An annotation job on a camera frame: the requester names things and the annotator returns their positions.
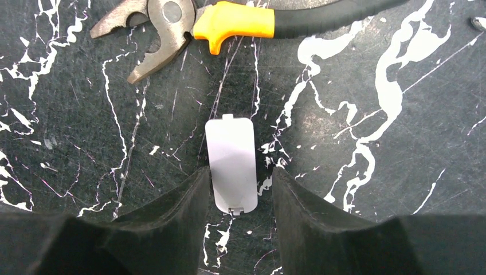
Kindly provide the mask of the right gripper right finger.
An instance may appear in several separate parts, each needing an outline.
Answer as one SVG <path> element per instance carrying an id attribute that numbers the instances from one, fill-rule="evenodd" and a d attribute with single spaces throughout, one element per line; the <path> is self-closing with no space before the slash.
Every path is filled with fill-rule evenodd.
<path id="1" fill-rule="evenodd" d="M 285 274 L 484 274 L 484 215 L 354 216 L 272 173 L 273 206 Z"/>

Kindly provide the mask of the white battery cover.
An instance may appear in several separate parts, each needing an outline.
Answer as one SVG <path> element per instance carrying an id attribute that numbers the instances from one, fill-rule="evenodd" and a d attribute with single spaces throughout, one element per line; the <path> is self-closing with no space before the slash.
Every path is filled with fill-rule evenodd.
<path id="1" fill-rule="evenodd" d="M 205 124 L 208 160 L 216 207 L 238 216 L 258 204 L 253 122 L 224 114 Z"/>

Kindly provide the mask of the orange handled pliers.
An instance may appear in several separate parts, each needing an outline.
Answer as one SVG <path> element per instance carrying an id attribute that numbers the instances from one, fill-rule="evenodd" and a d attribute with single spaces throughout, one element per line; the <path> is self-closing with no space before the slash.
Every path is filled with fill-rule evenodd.
<path id="1" fill-rule="evenodd" d="M 189 39 L 205 40 L 218 55 L 223 42 L 233 36 L 273 39 L 309 37 L 334 31 L 404 1 L 335 1 L 319 7 L 275 10 L 228 1 L 196 7 L 193 1 L 121 1 L 90 30 L 92 38 L 151 22 L 159 43 L 152 43 L 143 61 L 127 81 L 135 84 L 166 66 L 187 46 Z"/>

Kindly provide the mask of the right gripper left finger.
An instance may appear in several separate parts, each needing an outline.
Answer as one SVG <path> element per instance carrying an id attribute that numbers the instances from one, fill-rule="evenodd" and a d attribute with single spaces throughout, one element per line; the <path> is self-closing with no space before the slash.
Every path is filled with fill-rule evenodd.
<path id="1" fill-rule="evenodd" d="M 2 274 L 197 274 L 210 170 L 112 222 L 1 208 Z"/>

